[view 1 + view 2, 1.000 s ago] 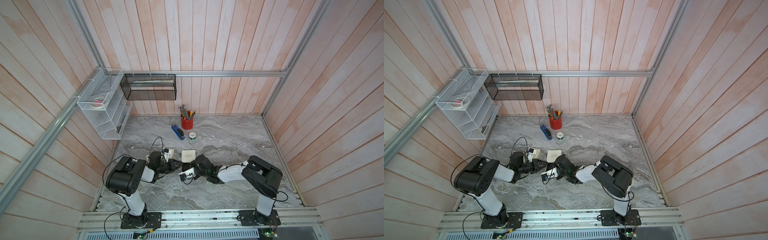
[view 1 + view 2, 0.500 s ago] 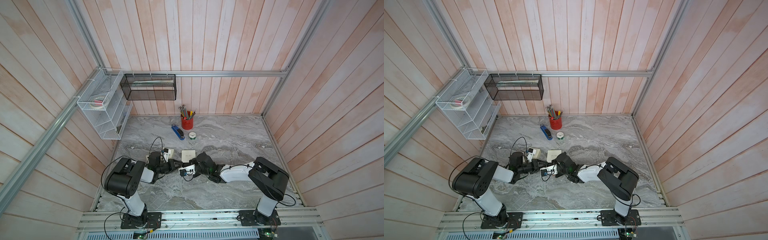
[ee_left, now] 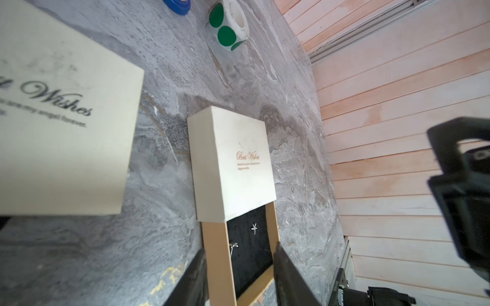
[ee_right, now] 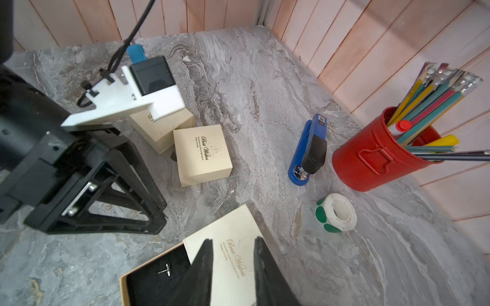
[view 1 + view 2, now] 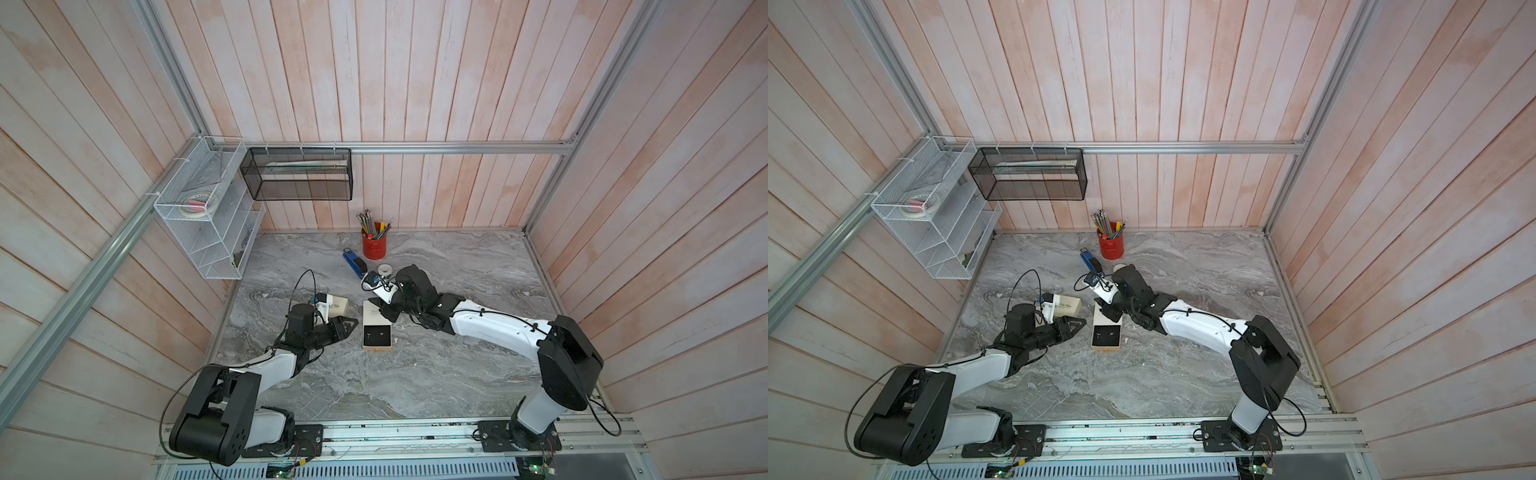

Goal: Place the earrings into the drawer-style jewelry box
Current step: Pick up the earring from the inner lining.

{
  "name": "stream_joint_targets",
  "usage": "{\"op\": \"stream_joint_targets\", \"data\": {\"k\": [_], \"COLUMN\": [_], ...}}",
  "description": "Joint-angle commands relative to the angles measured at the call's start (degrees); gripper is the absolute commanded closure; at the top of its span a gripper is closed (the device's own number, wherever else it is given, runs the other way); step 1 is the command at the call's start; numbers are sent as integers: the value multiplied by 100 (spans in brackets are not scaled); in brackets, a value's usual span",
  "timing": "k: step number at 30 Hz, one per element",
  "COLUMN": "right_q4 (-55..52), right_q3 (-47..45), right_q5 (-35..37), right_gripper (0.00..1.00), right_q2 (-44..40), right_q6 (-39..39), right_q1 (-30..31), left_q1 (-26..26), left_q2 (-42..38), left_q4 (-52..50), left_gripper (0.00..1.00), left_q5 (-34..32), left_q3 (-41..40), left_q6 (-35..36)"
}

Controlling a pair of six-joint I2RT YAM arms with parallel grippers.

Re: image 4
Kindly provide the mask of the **large cream jewelry box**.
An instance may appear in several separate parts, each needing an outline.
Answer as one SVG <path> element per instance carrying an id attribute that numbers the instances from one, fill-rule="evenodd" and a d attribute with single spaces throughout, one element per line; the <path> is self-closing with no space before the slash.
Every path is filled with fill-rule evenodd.
<path id="1" fill-rule="evenodd" d="M 120 279 L 123 305 L 166 305 L 205 239 L 213 241 L 212 305 L 256 305 L 254 243 L 261 237 L 246 205 L 233 210 Z M 171 276 L 157 273 L 168 263 Z"/>

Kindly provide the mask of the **silver star earring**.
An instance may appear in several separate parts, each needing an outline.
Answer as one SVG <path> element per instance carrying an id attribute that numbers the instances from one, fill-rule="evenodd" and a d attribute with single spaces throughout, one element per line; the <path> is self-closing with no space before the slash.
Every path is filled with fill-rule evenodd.
<path id="1" fill-rule="evenodd" d="M 171 269 L 168 263 L 165 264 L 165 268 L 157 273 L 158 275 L 165 274 L 168 277 L 171 276 Z"/>

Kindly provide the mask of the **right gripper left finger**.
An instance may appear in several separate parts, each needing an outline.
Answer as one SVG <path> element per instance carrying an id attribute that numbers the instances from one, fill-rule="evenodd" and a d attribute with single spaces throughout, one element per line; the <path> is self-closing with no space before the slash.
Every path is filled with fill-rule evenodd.
<path id="1" fill-rule="evenodd" d="M 213 241 L 205 239 L 180 286 L 167 305 L 210 305 L 213 284 Z"/>

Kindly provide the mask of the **small cream jewelry box front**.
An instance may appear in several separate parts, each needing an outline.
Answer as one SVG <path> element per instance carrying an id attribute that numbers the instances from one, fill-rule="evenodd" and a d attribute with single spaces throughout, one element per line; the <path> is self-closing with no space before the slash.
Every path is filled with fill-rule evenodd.
<path id="1" fill-rule="evenodd" d="M 130 115 L 128 120 L 158 154 L 174 145 L 173 130 L 195 126 L 195 117 L 187 108 L 157 121 L 152 121 L 149 111 L 143 110 Z"/>

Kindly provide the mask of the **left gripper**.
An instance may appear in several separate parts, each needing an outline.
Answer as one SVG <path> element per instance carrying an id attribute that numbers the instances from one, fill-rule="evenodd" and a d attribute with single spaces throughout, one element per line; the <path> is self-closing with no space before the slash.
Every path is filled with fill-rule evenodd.
<path id="1" fill-rule="evenodd" d="M 112 127 L 66 131 L 68 112 L 6 67 L 1 68 L 1 222 L 21 207 L 48 235 L 136 233 L 166 226 L 167 205 L 132 142 Z M 97 203 L 144 220 L 91 212 Z"/>

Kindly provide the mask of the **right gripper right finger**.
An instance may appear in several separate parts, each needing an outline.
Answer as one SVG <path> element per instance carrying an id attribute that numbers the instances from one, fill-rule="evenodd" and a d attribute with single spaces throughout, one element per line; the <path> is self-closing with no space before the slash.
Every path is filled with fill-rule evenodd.
<path id="1" fill-rule="evenodd" d="M 300 305 L 262 237 L 255 239 L 253 257 L 256 305 Z"/>

